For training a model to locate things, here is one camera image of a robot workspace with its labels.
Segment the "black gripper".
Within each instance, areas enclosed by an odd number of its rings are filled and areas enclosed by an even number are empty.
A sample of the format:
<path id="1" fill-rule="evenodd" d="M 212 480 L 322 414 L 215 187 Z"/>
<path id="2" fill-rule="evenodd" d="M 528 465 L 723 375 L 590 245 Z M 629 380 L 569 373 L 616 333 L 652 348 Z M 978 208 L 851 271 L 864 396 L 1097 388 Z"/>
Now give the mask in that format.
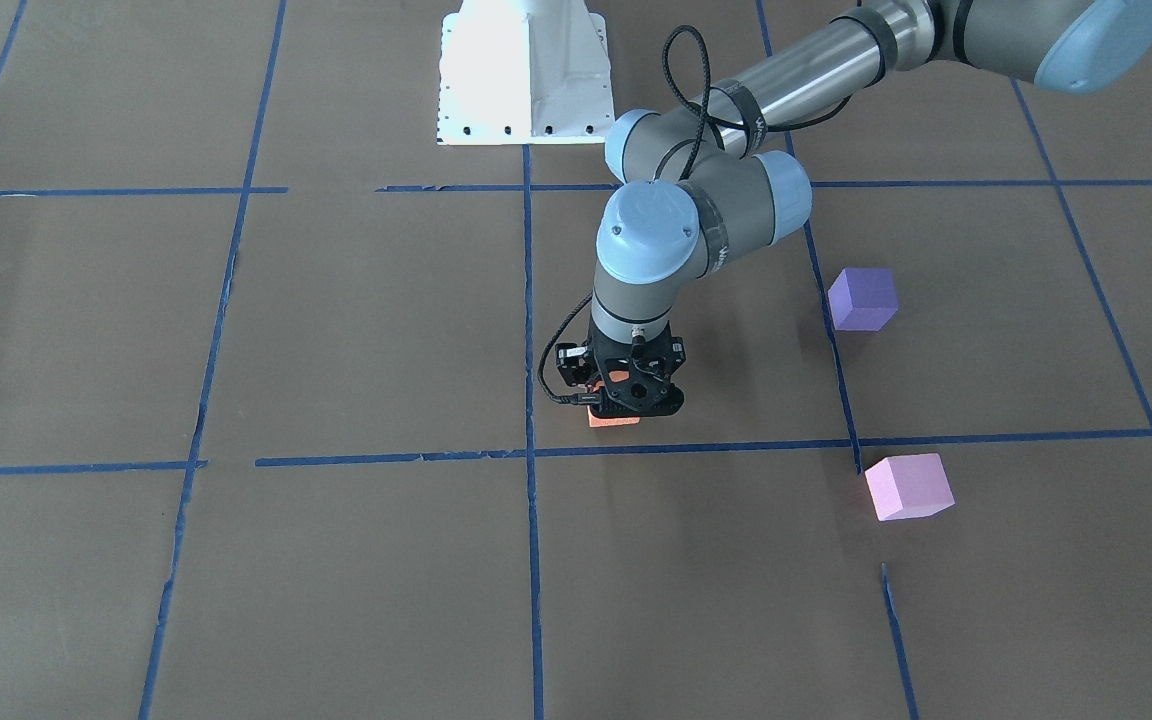
<path id="1" fill-rule="evenodd" d="M 612 340 L 590 324 L 589 346 L 594 378 L 602 382 L 590 406 L 594 418 L 669 416 L 684 406 L 685 395 L 672 376 L 685 363 L 685 347 L 673 336 L 670 324 L 653 340 L 630 344 Z"/>

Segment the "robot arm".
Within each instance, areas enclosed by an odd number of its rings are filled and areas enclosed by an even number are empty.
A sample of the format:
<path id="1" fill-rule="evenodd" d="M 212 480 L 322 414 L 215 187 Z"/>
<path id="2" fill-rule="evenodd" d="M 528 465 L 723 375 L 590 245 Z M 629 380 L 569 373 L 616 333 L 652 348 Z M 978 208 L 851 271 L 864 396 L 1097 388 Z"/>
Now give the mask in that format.
<path id="1" fill-rule="evenodd" d="M 700 94 L 632 109 L 605 138 L 620 181 L 596 232 L 584 342 L 547 347 L 571 388 L 561 404 L 599 420 L 668 416 L 685 347 L 669 314 L 682 287 L 799 232 L 812 214 L 803 164 L 764 150 L 776 132 L 836 118 L 864 88 L 931 61 L 1094 94 L 1152 46 L 1152 1 L 867 1 Z"/>

